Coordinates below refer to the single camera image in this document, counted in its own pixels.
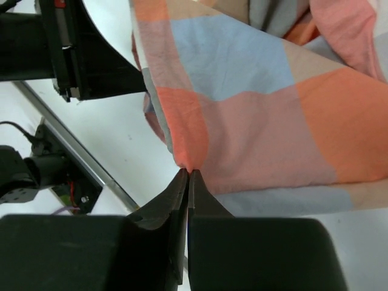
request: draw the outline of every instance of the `screw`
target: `screw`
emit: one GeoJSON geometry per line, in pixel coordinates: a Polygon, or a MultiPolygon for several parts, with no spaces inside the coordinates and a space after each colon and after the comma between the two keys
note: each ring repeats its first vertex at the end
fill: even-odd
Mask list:
{"type": "Polygon", "coordinates": [[[86,203],[87,201],[89,201],[89,197],[88,197],[88,196],[83,196],[83,197],[81,198],[81,202],[82,202],[82,203],[86,203]]]}

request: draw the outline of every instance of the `plaid cloth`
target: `plaid cloth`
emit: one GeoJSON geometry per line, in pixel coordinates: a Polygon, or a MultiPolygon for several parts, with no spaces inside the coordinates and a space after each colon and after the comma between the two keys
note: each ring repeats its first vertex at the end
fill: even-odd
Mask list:
{"type": "Polygon", "coordinates": [[[239,16],[222,13],[222,0],[203,2],[130,1],[146,116],[177,165],[200,169],[213,194],[254,193],[260,201],[267,189],[281,189],[279,205],[292,192],[287,203],[299,203],[299,214],[306,205],[295,187],[316,186],[308,189],[325,197],[324,210],[319,202],[314,212],[388,206],[386,57],[383,46],[371,45],[387,47],[387,18],[366,0],[311,0],[287,1],[295,17],[282,30],[281,21],[266,22],[265,31],[284,36],[310,4],[343,65],[247,25],[260,22],[252,19],[254,0],[246,14],[234,10],[239,16]]]}

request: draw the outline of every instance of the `black cable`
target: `black cable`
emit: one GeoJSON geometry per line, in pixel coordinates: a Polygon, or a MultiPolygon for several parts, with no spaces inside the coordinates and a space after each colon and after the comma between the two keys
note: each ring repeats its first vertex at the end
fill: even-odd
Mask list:
{"type": "Polygon", "coordinates": [[[27,138],[28,141],[33,146],[35,146],[35,145],[37,146],[42,141],[41,139],[36,138],[35,136],[29,134],[25,129],[23,129],[19,124],[15,123],[15,122],[12,122],[12,121],[0,121],[0,125],[3,125],[3,124],[12,125],[13,127],[17,128],[21,133],[23,133],[25,138],[27,138]]]}
{"type": "Polygon", "coordinates": [[[15,7],[20,1],[22,0],[6,0],[3,4],[0,4],[0,14],[3,14],[15,7]]]}

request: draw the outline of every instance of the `black mount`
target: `black mount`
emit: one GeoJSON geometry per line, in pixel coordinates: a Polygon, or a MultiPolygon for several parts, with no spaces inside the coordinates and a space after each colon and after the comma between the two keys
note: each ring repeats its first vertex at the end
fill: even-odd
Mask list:
{"type": "Polygon", "coordinates": [[[77,214],[90,213],[102,187],[90,176],[50,129],[41,124],[32,155],[22,158],[12,147],[0,145],[0,204],[34,200],[38,191],[51,188],[59,198],[70,196],[73,184],[77,214]]]}
{"type": "Polygon", "coordinates": [[[201,173],[189,187],[192,291],[347,290],[332,240],[306,218],[234,218],[201,173]]]}
{"type": "Polygon", "coordinates": [[[146,90],[141,72],[101,36],[83,1],[38,0],[36,10],[0,15],[0,81],[53,78],[66,101],[146,90]]]}

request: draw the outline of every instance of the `pink fabric patch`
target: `pink fabric patch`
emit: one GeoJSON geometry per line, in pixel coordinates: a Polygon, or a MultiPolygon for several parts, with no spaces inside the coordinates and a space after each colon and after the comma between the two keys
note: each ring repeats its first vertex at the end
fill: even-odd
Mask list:
{"type": "Polygon", "coordinates": [[[376,11],[368,0],[310,0],[319,32],[351,67],[385,82],[375,46],[376,11]]]}
{"type": "Polygon", "coordinates": [[[218,102],[198,98],[210,143],[201,172],[213,194],[336,181],[306,124],[295,86],[218,102]]]}

